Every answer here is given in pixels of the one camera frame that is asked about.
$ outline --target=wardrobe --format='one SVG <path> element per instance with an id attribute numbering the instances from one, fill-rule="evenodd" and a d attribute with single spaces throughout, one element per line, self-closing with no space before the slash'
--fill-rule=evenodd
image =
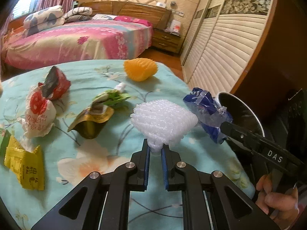
<path id="1" fill-rule="evenodd" d="M 180 55 L 185 82 L 215 96 L 248 72 L 273 0 L 200 0 Z"/>

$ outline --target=silver pivot bolt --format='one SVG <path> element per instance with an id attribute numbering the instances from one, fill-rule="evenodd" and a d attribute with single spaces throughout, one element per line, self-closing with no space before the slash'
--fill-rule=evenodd
<path id="1" fill-rule="evenodd" d="M 96 171 L 90 173 L 90 178 L 91 178 L 91 179 L 96 179 L 98 176 L 99 176 L 99 173 L 96 172 Z"/>
<path id="2" fill-rule="evenodd" d="M 135 164 L 134 164 L 133 162 L 127 162 L 127 163 L 126 163 L 126 167 L 127 167 L 128 169 L 132 169 L 134 166 L 135 166 Z"/>
<path id="3" fill-rule="evenodd" d="M 185 162 L 177 162 L 178 168 L 184 168 L 185 166 L 187 166 L 187 164 Z"/>
<path id="4" fill-rule="evenodd" d="M 213 175 L 217 178 L 220 178 L 223 176 L 223 173 L 221 171 L 216 170 L 213 172 Z"/>

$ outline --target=drawer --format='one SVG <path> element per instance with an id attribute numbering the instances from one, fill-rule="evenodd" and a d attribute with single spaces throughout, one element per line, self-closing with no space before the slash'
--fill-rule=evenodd
<path id="1" fill-rule="evenodd" d="M 176 53 L 177 51 L 177 46 L 172 44 L 172 43 L 168 43 L 165 40 L 157 40 L 157 39 L 152 39 L 152 46 L 160 48 L 160 49 L 164 49 L 173 53 Z"/>
<path id="2" fill-rule="evenodd" d="M 161 40 L 164 42 L 169 42 L 172 43 L 174 45 L 178 45 L 179 41 L 180 41 L 180 37 L 176 36 L 176 35 L 172 35 L 172 34 L 168 34 L 168 33 L 164 33 L 158 30 L 154 30 L 153 32 L 153 38 L 157 39 L 157 40 Z"/>

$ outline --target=light blue floral tablecloth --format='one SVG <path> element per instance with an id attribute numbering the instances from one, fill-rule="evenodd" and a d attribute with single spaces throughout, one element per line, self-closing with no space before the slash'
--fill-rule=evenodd
<path id="1" fill-rule="evenodd" d="M 129 118 L 136 104 L 168 99 L 185 107 L 182 99 L 190 90 L 165 65 L 158 64 L 159 71 L 154 77 L 133 82 L 126 77 L 122 64 L 122 60 L 88 60 L 58 65 L 72 85 L 67 94 L 54 102 L 56 126 L 45 137 L 33 140 L 33 145 L 41 145 L 43 151 L 45 190 L 23 189 L 16 175 L 0 164 L 0 196 L 22 229 L 30 229 L 91 171 L 112 172 L 129 161 L 132 153 L 141 150 L 144 137 Z M 29 88 L 44 81 L 49 69 L 34 70 L 3 82 L 0 127 L 7 128 L 17 140 L 23 135 L 17 119 L 23 117 Z M 96 139 L 85 140 L 75 131 L 67 133 L 74 117 L 94 96 L 119 82 L 127 83 L 126 91 L 132 97 L 116 108 Z M 172 150 L 200 171 L 224 172 L 248 196 L 253 196 L 254 187 L 233 151 L 226 142 L 214 144 L 202 128 L 193 128 Z M 160 157 L 150 159 L 147 191 L 132 192 L 130 198 L 129 229 L 183 229 L 181 193 L 164 189 Z"/>

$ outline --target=wooden headboard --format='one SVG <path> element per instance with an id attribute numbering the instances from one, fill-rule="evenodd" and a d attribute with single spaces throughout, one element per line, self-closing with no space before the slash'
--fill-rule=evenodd
<path id="1" fill-rule="evenodd" d="M 93 14 L 106 14 L 115 16 L 131 16 L 145 19 L 153 24 L 154 28 L 165 29 L 171 11 L 162 7 L 145 5 L 134 2 L 88 2 L 81 3 L 80 7 L 91 7 Z"/>

